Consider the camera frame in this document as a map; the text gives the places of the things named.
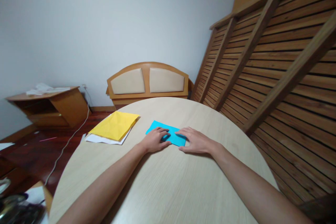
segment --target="white wall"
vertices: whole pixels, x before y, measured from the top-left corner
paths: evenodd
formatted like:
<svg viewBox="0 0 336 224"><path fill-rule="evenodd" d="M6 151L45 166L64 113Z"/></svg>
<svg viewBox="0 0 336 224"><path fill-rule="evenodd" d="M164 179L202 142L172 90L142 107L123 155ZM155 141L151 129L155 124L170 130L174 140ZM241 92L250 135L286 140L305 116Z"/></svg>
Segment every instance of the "white wall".
<svg viewBox="0 0 336 224"><path fill-rule="evenodd" d="M93 106L110 106L106 79L158 61L195 81L209 26L234 0L0 0L0 139L29 124L3 98L37 82L86 84Z"/></svg>

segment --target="drawer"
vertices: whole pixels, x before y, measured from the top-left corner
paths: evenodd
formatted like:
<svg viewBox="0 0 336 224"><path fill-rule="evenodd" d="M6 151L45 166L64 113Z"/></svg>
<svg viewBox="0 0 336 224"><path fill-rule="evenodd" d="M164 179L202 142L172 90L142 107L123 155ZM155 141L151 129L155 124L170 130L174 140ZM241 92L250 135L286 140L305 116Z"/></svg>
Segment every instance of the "drawer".
<svg viewBox="0 0 336 224"><path fill-rule="evenodd" d="M53 113L42 113L42 114L34 114L28 116L28 119L33 122L36 126L44 127L44 126L69 126L67 121L63 118L63 116L58 112Z"/></svg>
<svg viewBox="0 0 336 224"><path fill-rule="evenodd" d="M20 186L20 184L24 183L25 180L29 178L29 174L21 168L15 168L10 173L6 174L0 179L5 179L5 178L10 179L9 187L3 192L3 195L7 196L13 193L15 189Z"/></svg>
<svg viewBox="0 0 336 224"><path fill-rule="evenodd" d="M0 177L5 176L14 168L15 166L11 162L7 161L3 157L0 157Z"/></svg>

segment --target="white paper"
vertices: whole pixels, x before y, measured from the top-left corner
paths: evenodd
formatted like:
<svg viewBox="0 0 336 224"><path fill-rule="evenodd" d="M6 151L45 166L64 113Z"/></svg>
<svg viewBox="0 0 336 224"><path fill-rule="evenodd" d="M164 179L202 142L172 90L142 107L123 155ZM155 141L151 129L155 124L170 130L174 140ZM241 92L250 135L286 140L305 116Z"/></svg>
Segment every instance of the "white paper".
<svg viewBox="0 0 336 224"><path fill-rule="evenodd" d="M13 143L0 143L0 151L2 151L3 149L6 149L9 146L12 146Z"/></svg>
<svg viewBox="0 0 336 224"><path fill-rule="evenodd" d="M39 83L35 86L35 89L31 89L26 92L26 95L43 95L46 93L56 93L56 92L64 92L70 90L69 87L50 87L47 84Z"/></svg>
<svg viewBox="0 0 336 224"><path fill-rule="evenodd" d="M44 200L44 192L43 192L43 187L35 187L35 188L30 188L28 191L26 191L28 194L28 199L27 201L32 204L39 204L42 200ZM44 217L41 221L41 224L48 224L48 214L47 210L45 211Z"/></svg>
<svg viewBox="0 0 336 224"><path fill-rule="evenodd" d="M108 144L118 144L118 145L122 145L123 142L125 141L126 137L128 136L128 134L130 133L131 129L126 133L126 135L124 136L124 138L118 142L118 141L115 141L115 140L111 140L111 139L108 139L108 138L105 138L105 137L100 137L100 136L97 136L97 135L94 135L94 134L90 134L87 138L86 138L86 141L88 142L96 142L96 143L100 143L100 142L103 142L103 143L108 143Z"/></svg>
<svg viewBox="0 0 336 224"><path fill-rule="evenodd" d="M80 143L82 143L85 140L86 134L82 135L82 139L80 140Z"/></svg>

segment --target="yellow paper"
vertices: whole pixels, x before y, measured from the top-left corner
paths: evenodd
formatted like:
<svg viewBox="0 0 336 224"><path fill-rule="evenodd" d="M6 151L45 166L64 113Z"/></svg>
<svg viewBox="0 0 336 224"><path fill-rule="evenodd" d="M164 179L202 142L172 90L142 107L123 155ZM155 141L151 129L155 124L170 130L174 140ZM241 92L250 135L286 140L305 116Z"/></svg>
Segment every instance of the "yellow paper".
<svg viewBox="0 0 336 224"><path fill-rule="evenodd" d="M116 111L101 121L89 133L112 140L120 141L134 125L139 115Z"/></svg>

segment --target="blue origami paper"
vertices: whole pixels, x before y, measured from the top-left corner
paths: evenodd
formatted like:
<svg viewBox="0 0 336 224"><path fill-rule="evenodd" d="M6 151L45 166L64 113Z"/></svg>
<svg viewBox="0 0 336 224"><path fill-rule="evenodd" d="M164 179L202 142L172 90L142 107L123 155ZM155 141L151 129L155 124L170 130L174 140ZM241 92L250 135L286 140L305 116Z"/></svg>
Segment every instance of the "blue origami paper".
<svg viewBox="0 0 336 224"><path fill-rule="evenodd" d="M155 129L156 127L161 127L161 128L166 128L169 129L170 136L166 135L164 136L161 140L162 141L170 141L172 144L177 145L177 146L185 146L186 142L186 137L182 135L176 135L175 132L179 131L180 129L174 128L172 126L168 126L166 124L160 123L158 121L153 121L152 125L150 128L147 130L146 135Z"/></svg>

